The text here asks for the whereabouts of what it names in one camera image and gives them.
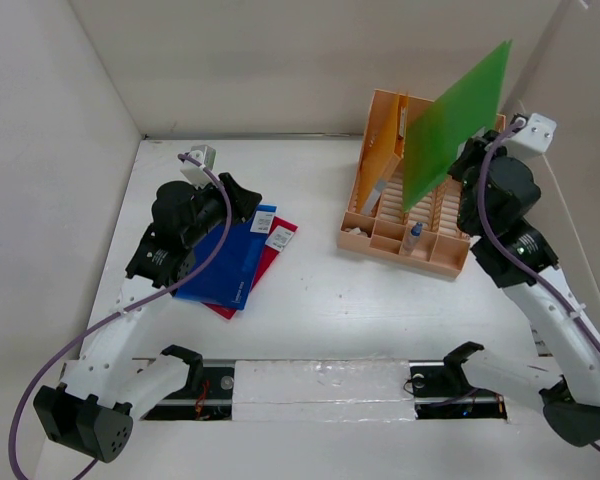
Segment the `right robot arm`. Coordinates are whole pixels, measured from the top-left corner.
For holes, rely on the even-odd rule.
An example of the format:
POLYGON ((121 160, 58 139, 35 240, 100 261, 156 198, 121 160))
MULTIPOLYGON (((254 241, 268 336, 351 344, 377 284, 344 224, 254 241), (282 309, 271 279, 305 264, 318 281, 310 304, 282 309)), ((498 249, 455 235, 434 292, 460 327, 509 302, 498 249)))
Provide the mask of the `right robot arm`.
POLYGON ((469 139, 450 167, 461 183, 458 225, 478 237, 471 251, 496 287, 525 314, 560 369, 516 362, 466 342, 444 359, 442 381, 459 395, 478 389, 540 413, 567 443, 600 441, 600 333, 571 292, 557 255, 524 218, 540 197, 530 169, 504 142, 519 133, 488 131, 469 139))

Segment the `green clip file folder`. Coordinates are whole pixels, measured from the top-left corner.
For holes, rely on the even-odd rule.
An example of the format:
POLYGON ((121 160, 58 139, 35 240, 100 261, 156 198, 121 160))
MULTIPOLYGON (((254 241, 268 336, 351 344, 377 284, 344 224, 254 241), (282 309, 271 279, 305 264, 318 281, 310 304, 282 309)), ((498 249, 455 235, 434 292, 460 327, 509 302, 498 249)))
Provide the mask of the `green clip file folder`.
POLYGON ((495 126, 511 46, 510 40, 500 43, 407 128, 405 211, 444 180, 467 139, 495 126))

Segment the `blue capped pen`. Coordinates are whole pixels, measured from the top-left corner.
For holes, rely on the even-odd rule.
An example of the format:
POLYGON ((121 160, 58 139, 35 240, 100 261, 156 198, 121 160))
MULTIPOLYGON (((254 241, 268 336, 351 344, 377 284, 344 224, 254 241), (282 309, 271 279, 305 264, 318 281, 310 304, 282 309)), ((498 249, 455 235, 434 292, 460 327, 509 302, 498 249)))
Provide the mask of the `blue capped pen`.
POLYGON ((416 222, 412 228, 405 234, 402 241, 401 251, 405 255, 411 255, 418 244, 423 230, 423 223, 416 222))

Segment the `white grey eraser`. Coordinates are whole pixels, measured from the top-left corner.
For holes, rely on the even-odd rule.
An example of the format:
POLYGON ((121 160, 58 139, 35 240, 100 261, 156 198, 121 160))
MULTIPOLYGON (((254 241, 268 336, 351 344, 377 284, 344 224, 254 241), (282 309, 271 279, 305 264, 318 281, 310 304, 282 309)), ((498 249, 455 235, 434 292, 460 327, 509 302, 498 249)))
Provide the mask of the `white grey eraser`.
POLYGON ((346 228, 345 232, 349 233, 351 235, 362 236, 364 238, 369 237, 368 233, 366 231, 362 230, 360 227, 346 228))

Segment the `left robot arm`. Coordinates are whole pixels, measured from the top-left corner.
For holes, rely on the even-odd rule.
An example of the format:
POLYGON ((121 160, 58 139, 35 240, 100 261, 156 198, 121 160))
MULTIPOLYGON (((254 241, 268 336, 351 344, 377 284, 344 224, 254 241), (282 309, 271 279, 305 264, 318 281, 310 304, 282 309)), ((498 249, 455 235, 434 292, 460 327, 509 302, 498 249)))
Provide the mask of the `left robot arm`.
POLYGON ((35 395, 33 406, 49 440, 109 463, 123 451, 135 421, 166 397, 192 396, 203 387, 203 357, 195 351, 169 345, 144 368, 134 356, 164 304, 198 269, 195 246, 216 227, 251 220, 261 200, 228 173, 202 188, 186 181, 159 187, 152 221, 120 291, 131 308, 98 329, 58 386, 43 386, 35 395))

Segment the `orange folder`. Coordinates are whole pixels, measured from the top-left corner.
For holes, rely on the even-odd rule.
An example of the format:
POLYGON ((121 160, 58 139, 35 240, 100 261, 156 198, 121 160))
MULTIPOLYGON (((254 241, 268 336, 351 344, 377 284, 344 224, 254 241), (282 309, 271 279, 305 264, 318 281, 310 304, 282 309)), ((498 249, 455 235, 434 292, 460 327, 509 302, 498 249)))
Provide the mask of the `orange folder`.
POLYGON ((370 215, 404 152, 408 96, 375 90, 359 159, 356 212, 370 215))

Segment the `peach plastic desk organizer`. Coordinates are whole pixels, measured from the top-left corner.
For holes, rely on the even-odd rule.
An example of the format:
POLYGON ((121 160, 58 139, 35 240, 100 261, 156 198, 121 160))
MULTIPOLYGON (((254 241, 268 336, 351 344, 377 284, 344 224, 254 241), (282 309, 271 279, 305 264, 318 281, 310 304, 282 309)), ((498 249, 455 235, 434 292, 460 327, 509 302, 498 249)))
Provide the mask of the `peach plastic desk organizer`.
POLYGON ((431 104, 405 93, 373 93, 337 245, 456 278, 470 248, 457 227, 460 183, 446 177, 411 209, 402 204, 406 133, 431 104))

